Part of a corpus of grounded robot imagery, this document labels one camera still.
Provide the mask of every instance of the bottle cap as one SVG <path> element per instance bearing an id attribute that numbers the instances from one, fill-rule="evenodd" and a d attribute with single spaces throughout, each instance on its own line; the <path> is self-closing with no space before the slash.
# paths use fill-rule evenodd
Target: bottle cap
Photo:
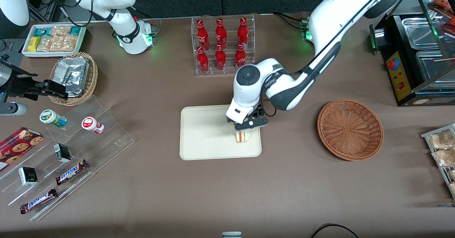
<path id="1" fill-rule="evenodd" d="M 201 20 L 196 21 L 196 25 L 198 26 L 198 28 L 204 27 L 204 23 Z"/>

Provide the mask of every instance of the wicker basket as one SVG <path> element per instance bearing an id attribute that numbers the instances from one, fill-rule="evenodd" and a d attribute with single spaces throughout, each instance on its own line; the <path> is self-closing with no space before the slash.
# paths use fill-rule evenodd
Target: wicker basket
<path id="1" fill-rule="evenodd" d="M 84 101 L 86 101 L 90 96 L 93 95 L 93 91 L 95 91 L 96 79 L 98 79 L 98 67 L 96 66 L 96 63 L 93 61 L 93 58 L 91 58 L 90 55 L 83 53 L 83 52 L 71 54 L 71 55 L 65 56 L 64 58 L 75 58 L 75 57 L 85 57 L 90 62 L 90 67 L 88 69 L 88 76 L 87 76 L 87 80 L 86 80 L 86 86 L 84 88 L 84 94 L 81 97 L 68 98 L 67 100 L 61 99 L 59 97 L 49 96 L 50 100 L 52 100 L 52 102 L 54 102 L 54 103 L 57 103 L 60 105 L 65 105 L 68 107 L 74 107 L 74 106 L 80 105 Z M 52 79 L 54 77 L 54 73 L 55 73 L 55 69 L 57 68 L 57 64 L 58 64 L 58 62 L 54 65 L 54 68 L 50 72 L 49 79 Z"/>
<path id="2" fill-rule="evenodd" d="M 384 141 L 384 130 L 376 114 L 349 99 L 325 105 L 317 118 L 317 131 L 330 152 L 349 161 L 374 156 Z"/>

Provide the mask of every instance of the red knob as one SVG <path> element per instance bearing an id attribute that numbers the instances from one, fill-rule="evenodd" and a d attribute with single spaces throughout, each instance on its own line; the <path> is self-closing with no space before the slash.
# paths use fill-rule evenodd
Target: red knob
<path id="1" fill-rule="evenodd" d="M 396 63 L 395 60 L 389 60 L 389 61 L 387 62 L 387 67 L 390 68 L 390 69 L 395 68 L 396 65 L 397 65 L 397 63 Z"/>

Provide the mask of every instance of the red bottle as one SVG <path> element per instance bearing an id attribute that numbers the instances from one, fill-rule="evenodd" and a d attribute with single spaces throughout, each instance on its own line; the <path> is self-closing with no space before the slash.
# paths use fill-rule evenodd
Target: red bottle
<path id="1" fill-rule="evenodd" d="M 216 20 L 216 30 L 215 30 L 215 35 L 216 35 L 216 43 L 221 44 L 223 46 L 223 50 L 226 50 L 228 47 L 228 39 L 227 39 L 227 33 L 226 29 L 223 26 L 223 20 L 221 18 L 218 18 Z"/>
<path id="2" fill-rule="evenodd" d="M 201 20 L 196 21 L 196 25 L 198 26 L 198 40 L 199 45 L 205 51 L 210 49 L 210 43 L 208 42 L 208 33 L 207 30 L 204 28 L 204 23 Z"/>
<path id="3" fill-rule="evenodd" d="M 240 18 L 239 30 L 237 30 L 237 37 L 239 38 L 239 44 L 243 44 L 243 48 L 248 48 L 248 27 L 247 19 L 245 17 Z"/>
<path id="4" fill-rule="evenodd" d="M 220 44 L 216 45 L 215 60 L 216 68 L 218 68 L 220 71 L 223 71 L 226 65 L 226 54 L 223 51 L 223 46 Z"/>
<path id="5" fill-rule="evenodd" d="M 198 47 L 198 65 L 199 69 L 202 73 L 208 72 L 208 57 L 207 54 L 204 53 L 204 49 L 202 47 Z"/>
<path id="6" fill-rule="evenodd" d="M 247 55 L 245 54 L 245 51 L 243 50 L 243 44 L 239 44 L 237 46 L 237 52 L 235 53 L 235 68 L 239 69 L 243 65 L 245 65 L 246 58 L 247 58 Z"/>

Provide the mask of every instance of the cookie box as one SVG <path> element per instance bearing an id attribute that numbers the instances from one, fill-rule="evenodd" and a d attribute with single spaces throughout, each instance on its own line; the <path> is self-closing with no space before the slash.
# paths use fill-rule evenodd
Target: cookie box
<path id="1" fill-rule="evenodd" d="M 0 142 L 0 171 L 12 164 L 41 141 L 43 136 L 37 131 L 22 127 Z"/>

